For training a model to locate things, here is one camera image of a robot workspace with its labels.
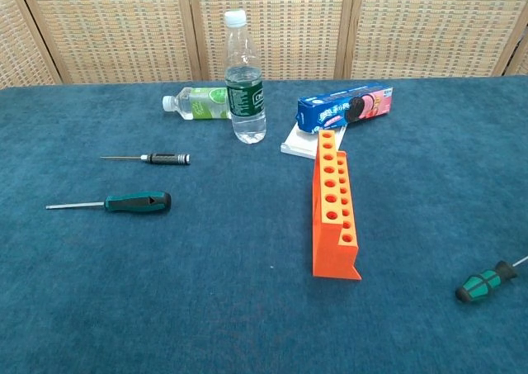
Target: bottle label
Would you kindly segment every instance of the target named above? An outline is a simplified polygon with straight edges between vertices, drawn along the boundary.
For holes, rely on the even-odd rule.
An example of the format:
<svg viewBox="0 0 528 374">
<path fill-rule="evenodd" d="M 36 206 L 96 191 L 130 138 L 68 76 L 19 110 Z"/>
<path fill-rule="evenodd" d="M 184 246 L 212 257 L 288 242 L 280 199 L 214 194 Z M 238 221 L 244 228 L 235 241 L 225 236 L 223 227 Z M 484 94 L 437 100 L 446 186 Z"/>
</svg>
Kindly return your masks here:
<svg viewBox="0 0 528 374">
<path fill-rule="evenodd" d="M 226 98 L 225 88 L 192 88 L 189 93 L 192 117 L 195 120 L 227 118 Z"/>
<path fill-rule="evenodd" d="M 255 116 L 262 111 L 262 81 L 249 88 L 228 87 L 229 110 L 235 116 Z"/>
</svg>

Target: orange rack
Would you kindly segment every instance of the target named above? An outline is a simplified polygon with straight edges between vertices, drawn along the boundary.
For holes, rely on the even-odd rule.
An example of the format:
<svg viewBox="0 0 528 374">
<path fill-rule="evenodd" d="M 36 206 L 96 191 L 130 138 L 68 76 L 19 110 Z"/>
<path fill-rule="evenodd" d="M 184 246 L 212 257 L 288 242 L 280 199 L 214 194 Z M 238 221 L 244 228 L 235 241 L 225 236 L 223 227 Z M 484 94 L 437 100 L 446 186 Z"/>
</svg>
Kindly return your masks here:
<svg viewBox="0 0 528 374">
<path fill-rule="evenodd" d="M 335 132 L 320 130 L 313 170 L 313 275 L 359 281 L 356 223 L 347 153 L 336 151 Z"/>
</svg>

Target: lying water bottle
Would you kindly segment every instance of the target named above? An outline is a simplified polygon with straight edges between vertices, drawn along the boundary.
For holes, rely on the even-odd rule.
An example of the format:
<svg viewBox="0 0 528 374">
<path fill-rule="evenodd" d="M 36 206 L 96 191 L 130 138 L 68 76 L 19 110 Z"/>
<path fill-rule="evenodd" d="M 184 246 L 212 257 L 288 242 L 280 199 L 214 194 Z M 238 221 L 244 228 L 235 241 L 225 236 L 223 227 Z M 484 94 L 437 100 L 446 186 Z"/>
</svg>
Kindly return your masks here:
<svg viewBox="0 0 528 374">
<path fill-rule="evenodd" d="M 163 97 L 163 110 L 178 112 L 184 120 L 228 119 L 226 88 L 183 88 L 176 96 Z"/>
<path fill-rule="evenodd" d="M 227 11 L 224 19 L 228 27 L 224 77 L 234 134 L 243 143 L 257 143 L 266 135 L 260 59 L 248 33 L 246 12 Z"/>
</svg>

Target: precision screwdriver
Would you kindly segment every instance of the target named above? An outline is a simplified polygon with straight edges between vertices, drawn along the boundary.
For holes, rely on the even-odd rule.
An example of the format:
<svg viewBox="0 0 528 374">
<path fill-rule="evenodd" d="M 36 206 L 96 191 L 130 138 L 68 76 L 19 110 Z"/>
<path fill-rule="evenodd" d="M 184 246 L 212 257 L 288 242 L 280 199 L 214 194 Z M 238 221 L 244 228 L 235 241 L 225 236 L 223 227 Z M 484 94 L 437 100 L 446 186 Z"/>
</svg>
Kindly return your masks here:
<svg viewBox="0 0 528 374">
<path fill-rule="evenodd" d="M 108 211 L 134 211 L 146 213 L 171 208 L 172 198 L 168 192 L 146 191 L 135 194 L 109 196 L 104 202 L 48 205 L 46 209 L 69 209 L 74 207 L 104 206 Z"/>
<path fill-rule="evenodd" d="M 140 159 L 147 163 L 156 165 L 190 165 L 191 156 L 189 154 L 143 154 L 134 157 L 101 157 L 103 159 Z"/>
<path fill-rule="evenodd" d="M 464 285 L 455 291 L 456 298 L 462 302 L 473 302 L 482 300 L 489 296 L 493 289 L 501 286 L 505 281 L 517 277 L 515 267 L 528 260 L 528 256 L 511 265 L 505 261 L 499 261 L 494 269 L 488 269 L 479 275 L 468 277 Z"/>
</svg>

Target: white bottle cap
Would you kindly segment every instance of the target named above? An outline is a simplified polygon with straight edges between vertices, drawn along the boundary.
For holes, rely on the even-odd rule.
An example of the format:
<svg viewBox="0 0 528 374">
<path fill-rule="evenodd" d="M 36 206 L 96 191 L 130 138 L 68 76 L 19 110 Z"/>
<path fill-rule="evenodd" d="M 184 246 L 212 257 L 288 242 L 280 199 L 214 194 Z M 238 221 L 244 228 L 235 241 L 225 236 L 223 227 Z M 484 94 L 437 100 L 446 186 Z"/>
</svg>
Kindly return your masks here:
<svg viewBox="0 0 528 374">
<path fill-rule="evenodd" d="M 243 9 L 233 9 L 224 14 L 227 27 L 246 26 L 246 12 Z"/>
<path fill-rule="evenodd" d="M 163 110 L 176 111 L 176 108 L 174 108 L 173 103 L 174 101 L 172 100 L 172 96 L 164 96 L 163 97 Z"/>
</svg>

